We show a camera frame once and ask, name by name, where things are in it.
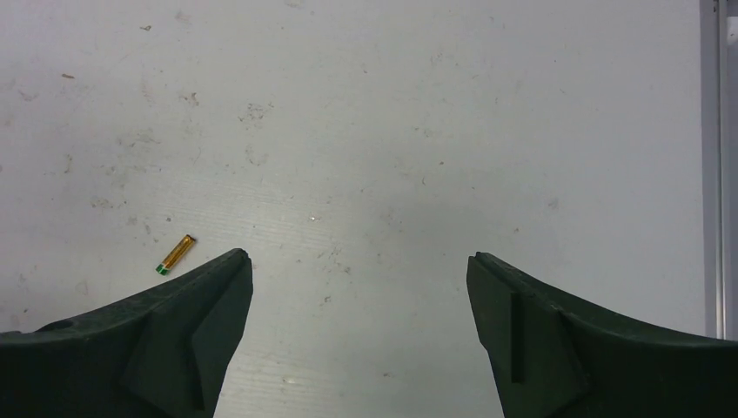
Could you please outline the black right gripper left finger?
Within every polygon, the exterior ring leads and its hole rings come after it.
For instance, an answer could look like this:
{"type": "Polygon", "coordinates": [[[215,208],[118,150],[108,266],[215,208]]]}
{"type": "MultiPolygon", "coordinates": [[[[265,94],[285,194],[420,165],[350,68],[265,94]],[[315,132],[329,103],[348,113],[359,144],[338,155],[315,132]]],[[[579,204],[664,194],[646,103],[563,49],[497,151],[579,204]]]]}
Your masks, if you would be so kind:
{"type": "Polygon", "coordinates": [[[211,417],[245,331],[252,262],[235,248],[104,307],[1,335],[4,417],[211,417]]]}

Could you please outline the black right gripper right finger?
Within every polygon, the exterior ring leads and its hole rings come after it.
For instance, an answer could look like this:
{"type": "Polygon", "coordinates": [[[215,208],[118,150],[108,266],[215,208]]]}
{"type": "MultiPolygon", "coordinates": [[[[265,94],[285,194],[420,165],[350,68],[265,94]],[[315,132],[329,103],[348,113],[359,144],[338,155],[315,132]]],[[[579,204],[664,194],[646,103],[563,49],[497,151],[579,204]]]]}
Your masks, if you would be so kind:
{"type": "Polygon", "coordinates": [[[466,286],[506,417],[734,417],[737,345],[658,327],[489,254],[466,286]]]}

